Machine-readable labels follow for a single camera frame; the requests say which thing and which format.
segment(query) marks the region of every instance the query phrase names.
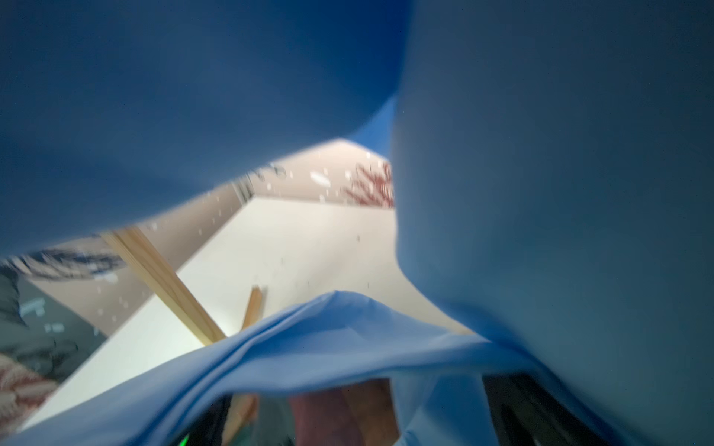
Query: light blue fabric fold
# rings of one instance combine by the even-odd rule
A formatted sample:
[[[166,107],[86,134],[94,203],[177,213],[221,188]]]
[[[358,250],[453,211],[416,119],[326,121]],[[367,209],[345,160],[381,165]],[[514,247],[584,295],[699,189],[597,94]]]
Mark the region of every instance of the light blue fabric fold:
[[[154,368],[4,446],[164,446],[223,395],[294,395],[377,377],[391,380],[398,445],[496,446],[481,376],[510,372],[534,374],[591,429],[619,444],[527,355],[336,291]]]

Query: wooden dowel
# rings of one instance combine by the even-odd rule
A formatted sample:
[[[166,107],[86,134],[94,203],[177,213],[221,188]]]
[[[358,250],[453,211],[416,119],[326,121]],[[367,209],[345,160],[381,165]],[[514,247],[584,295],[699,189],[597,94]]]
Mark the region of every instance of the wooden dowel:
[[[243,327],[241,330],[245,330],[254,323],[258,322],[261,318],[261,305],[263,304],[263,293],[261,289],[254,286],[251,290],[251,297],[248,300],[248,308],[246,309],[246,316],[243,318]]]
[[[115,230],[101,237],[204,345],[226,338],[225,333],[139,228],[132,226]]]

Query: blue fabric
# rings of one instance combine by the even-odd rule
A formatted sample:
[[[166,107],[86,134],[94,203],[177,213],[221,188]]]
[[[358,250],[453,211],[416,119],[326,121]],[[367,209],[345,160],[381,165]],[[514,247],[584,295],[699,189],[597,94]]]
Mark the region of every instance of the blue fabric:
[[[533,373],[589,427],[620,444],[527,355],[347,292],[169,361],[3,444],[164,446],[222,395],[293,395],[388,377],[402,434],[397,445],[496,446],[481,375],[516,371]]]
[[[709,1],[416,3],[405,275],[659,445],[714,438]]]
[[[396,97],[390,98],[365,125],[347,138],[384,158],[389,158],[396,105]]]
[[[349,136],[396,92],[408,0],[0,6],[0,258],[121,227]]]
[[[631,432],[714,438],[709,1],[2,7],[0,256],[359,139],[396,94],[417,288]]]

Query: red coral pattern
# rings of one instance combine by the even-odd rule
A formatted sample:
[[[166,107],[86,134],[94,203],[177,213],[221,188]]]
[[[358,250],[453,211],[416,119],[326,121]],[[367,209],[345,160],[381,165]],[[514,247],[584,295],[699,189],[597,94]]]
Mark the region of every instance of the red coral pattern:
[[[345,195],[363,206],[394,207],[392,168],[389,163],[382,163],[382,172],[368,171],[361,164],[355,170],[357,178],[352,180],[352,187],[342,189]]]

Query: white surface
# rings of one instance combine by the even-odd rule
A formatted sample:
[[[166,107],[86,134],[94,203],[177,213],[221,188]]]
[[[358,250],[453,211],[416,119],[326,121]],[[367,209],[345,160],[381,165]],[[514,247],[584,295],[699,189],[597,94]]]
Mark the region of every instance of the white surface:
[[[263,316],[332,290],[358,291],[426,322],[466,331],[402,275],[392,210],[255,198],[178,272],[227,335],[240,330],[253,285]],[[36,424],[200,342],[156,297],[136,312],[26,424]]]

